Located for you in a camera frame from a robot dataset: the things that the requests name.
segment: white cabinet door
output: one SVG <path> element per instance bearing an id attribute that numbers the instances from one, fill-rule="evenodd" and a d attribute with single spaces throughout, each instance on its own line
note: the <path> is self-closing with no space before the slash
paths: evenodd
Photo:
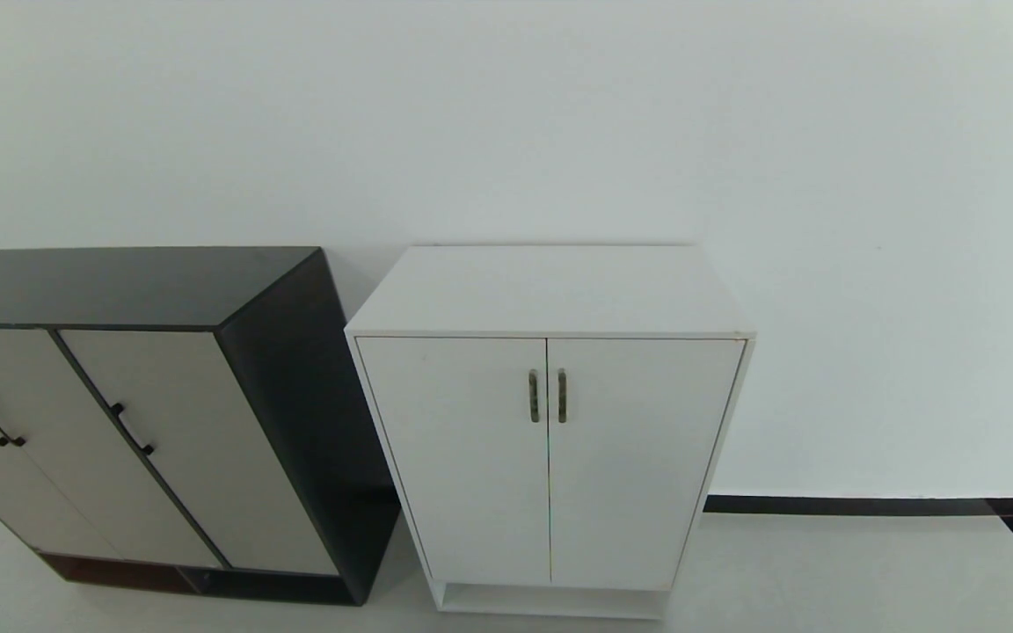
<path id="1" fill-rule="evenodd" d="M 212 333 L 61 336 L 230 564 L 338 573 Z"/>
<path id="2" fill-rule="evenodd" d="M 744 345 L 550 339 L 552 583 L 670 588 Z"/>
<path id="3" fill-rule="evenodd" d="M 12 444 L 0 446 L 0 521 L 31 548 L 44 552 L 120 557 L 23 450 Z"/>
<path id="4" fill-rule="evenodd" d="M 0 330 L 0 424 L 121 557 L 220 566 L 49 332 Z"/>
<path id="5" fill-rule="evenodd" d="M 356 341 L 434 579 L 550 584 L 545 340 Z"/>

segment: cabinet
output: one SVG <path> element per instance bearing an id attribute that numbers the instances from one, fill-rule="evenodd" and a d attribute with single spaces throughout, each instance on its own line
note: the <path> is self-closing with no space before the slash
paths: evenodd
<path id="1" fill-rule="evenodd" d="M 362 604 L 398 511 L 313 248 L 0 251 L 0 520 L 70 580 Z"/>
<path id="2" fill-rule="evenodd" d="M 414 247 L 346 327 L 440 610 L 661 617 L 756 335 L 695 247 Z"/>

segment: black cabinet top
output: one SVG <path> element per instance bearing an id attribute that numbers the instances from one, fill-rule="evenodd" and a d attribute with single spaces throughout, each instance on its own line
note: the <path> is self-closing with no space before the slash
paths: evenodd
<path id="1" fill-rule="evenodd" d="M 314 247 L 0 250 L 0 327 L 214 329 Z"/>

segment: gray floor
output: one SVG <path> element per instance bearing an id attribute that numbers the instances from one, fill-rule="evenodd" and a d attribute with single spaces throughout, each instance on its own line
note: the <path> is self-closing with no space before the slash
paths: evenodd
<path id="1" fill-rule="evenodd" d="M 64 582 L 0 525 L 0 632 L 1013 632 L 1013 536 L 994 517 L 708 515 L 663 623 L 436 613 L 399 524 L 370 604 L 286 605 Z"/>

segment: beige cabinet door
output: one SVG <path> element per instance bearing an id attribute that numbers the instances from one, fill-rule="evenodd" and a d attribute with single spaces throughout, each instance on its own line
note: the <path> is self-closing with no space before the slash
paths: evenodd
<path id="1" fill-rule="evenodd" d="M 230 564 L 337 574 L 213 333 L 61 336 Z"/>
<path id="2" fill-rule="evenodd" d="M 0 521 L 37 550 L 119 558 L 19 446 L 0 431 Z"/>
<path id="3" fill-rule="evenodd" d="M 0 329 L 0 424 L 121 557 L 220 566 L 50 332 Z"/>

